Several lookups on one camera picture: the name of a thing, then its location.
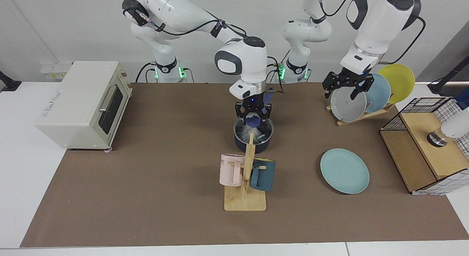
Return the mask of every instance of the wooden mug holder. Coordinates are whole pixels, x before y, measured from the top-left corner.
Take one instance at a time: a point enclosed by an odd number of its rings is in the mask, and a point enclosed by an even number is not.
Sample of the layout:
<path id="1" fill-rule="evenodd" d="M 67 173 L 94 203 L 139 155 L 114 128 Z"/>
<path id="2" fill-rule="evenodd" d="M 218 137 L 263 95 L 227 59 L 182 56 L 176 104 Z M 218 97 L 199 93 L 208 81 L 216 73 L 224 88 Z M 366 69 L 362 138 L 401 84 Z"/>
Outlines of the wooden mug holder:
<path id="1" fill-rule="evenodd" d="M 241 186 L 225 186 L 225 211 L 265 211 L 267 209 L 265 191 L 252 189 L 249 186 L 256 152 L 253 141 L 254 134 L 251 134 L 249 144 L 246 144 L 244 165 L 241 165 L 241 168 L 243 168 L 243 184 Z"/>

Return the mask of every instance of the mug handle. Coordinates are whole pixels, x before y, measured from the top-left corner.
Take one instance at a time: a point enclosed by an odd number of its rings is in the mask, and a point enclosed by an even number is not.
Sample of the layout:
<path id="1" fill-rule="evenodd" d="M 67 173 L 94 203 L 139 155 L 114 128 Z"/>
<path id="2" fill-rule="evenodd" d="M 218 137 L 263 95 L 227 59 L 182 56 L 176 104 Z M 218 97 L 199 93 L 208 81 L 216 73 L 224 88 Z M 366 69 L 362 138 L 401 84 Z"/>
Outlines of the mug handle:
<path id="1" fill-rule="evenodd" d="M 259 187 L 259 167 L 253 169 L 251 180 L 256 182 L 256 187 Z"/>
<path id="2" fill-rule="evenodd" d="M 241 173 L 241 163 L 239 161 L 234 162 L 234 173 L 233 173 L 233 180 L 231 181 L 232 184 L 239 184 L 239 182 L 235 182 L 235 178 L 239 178 L 237 176 Z"/>

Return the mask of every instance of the pink mug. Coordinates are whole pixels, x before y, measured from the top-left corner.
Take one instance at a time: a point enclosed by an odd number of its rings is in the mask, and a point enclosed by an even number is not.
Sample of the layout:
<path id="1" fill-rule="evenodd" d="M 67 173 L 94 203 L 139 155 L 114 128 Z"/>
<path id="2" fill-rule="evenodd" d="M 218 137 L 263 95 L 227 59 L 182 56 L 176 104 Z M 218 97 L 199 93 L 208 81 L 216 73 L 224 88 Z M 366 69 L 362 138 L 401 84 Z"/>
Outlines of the pink mug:
<path id="1" fill-rule="evenodd" d="M 220 184 L 224 186 L 240 186 L 243 184 L 242 164 L 244 164 L 244 156 L 238 154 L 222 154 Z"/>

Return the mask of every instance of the yellow plate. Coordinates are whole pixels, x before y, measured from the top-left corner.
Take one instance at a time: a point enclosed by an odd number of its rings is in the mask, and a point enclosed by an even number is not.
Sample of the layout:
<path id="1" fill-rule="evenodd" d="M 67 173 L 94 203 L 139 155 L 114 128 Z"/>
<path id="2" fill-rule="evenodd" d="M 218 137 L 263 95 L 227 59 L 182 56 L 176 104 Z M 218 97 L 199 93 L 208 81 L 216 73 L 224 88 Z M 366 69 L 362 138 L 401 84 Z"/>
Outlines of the yellow plate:
<path id="1" fill-rule="evenodd" d="M 405 65 L 398 63 L 386 65 L 378 74 L 384 76 L 391 86 L 390 104 L 406 99 L 414 89 L 414 73 Z"/>

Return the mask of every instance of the power outlet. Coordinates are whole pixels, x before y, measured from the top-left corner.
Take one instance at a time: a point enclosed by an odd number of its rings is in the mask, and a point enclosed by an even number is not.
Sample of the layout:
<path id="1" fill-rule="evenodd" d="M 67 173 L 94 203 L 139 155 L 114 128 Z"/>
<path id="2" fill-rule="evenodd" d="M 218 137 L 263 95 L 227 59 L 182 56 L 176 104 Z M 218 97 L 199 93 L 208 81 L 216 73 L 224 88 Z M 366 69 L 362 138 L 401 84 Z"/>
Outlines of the power outlet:
<path id="1" fill-rule="evenodd" d="M 60 82 L 65 77 L 72 63 L 52 63 L 42 64 L 41 74 L 45 80 L 51 82 Z"/>

